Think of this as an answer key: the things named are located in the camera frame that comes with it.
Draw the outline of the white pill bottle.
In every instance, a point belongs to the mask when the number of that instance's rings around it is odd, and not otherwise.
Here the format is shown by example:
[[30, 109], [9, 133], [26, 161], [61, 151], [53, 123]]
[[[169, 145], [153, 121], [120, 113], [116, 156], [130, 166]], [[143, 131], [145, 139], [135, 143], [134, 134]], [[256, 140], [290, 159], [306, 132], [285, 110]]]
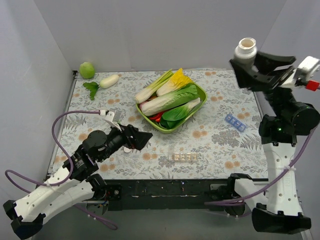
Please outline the white pill bottle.
[[245, 37], [235, 48], [233, 59], [243, 65], [253, 66], [257, 52], [256, 40], [252, 37]]

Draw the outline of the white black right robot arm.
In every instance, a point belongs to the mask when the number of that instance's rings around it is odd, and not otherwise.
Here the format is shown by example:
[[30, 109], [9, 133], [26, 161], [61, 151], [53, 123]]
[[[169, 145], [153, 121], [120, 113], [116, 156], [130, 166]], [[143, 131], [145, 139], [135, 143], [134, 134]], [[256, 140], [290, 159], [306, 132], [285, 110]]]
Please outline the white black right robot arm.
[[297, 101], [293, 88], [315, 91], [319, 87], [312, 80], [320, 68], [318, 58], [307, 56], [294, 67], [294, 56], [277, 56], [264, 52], [237, 53], [231, 59], [238, 86], [262, 92], [274, 111], [264, 115], [259, 135], [267, 161], [269, 185], [258, 190], [246, 174], [229, 177], [227, 195], [241, 198], [251, 210], [257, 232], [293, 235], [311, 228], [311, 219], [303, 215], [300, 206], [295, 171], [299, 155], [298, 136], [310, 137], [320, 122], [319, 112], [309, 103]]

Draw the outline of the white bottle cap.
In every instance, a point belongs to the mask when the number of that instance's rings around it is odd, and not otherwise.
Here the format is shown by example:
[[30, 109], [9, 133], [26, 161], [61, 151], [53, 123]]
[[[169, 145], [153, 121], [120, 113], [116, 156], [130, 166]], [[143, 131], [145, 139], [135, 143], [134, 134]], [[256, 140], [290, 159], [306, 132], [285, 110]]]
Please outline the white bottle cap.
[[132, 150], [129, 149], [129, 148], [127, 148], [127, 147], [124, 147], [124, 148], [123, 148], [123, 151], [124, 151], [125, 153], [130, 153]]

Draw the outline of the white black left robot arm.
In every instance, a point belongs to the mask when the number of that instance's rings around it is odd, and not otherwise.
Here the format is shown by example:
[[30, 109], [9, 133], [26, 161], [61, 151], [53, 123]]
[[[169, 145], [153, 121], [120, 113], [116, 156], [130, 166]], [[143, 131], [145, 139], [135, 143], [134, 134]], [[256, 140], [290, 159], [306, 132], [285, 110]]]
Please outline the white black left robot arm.
[[69, 160], [44, 183], [19, 200], [3, 204], [13, 232], [21, 240], [37, 234], [52, 217], [88, 199], [101, 200], [108, 193], [105, 180], [97, 173], [98, 163], [120, 148], [142, 150], [153, 137], [132, 125], [112, 127], [106, 134], [91, 132]]

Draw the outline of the clear weekly pill organizer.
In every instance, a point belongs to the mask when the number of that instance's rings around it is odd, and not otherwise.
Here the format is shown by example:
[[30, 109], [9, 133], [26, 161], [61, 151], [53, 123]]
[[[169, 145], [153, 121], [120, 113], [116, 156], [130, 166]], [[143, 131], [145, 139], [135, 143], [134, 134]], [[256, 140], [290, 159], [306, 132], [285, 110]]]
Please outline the clear weekly pill organizer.
[[176, 152], [174, 148], [168, 150], [168, 160], [177, 163], [193, 163], [198, 160], [198, 153]]

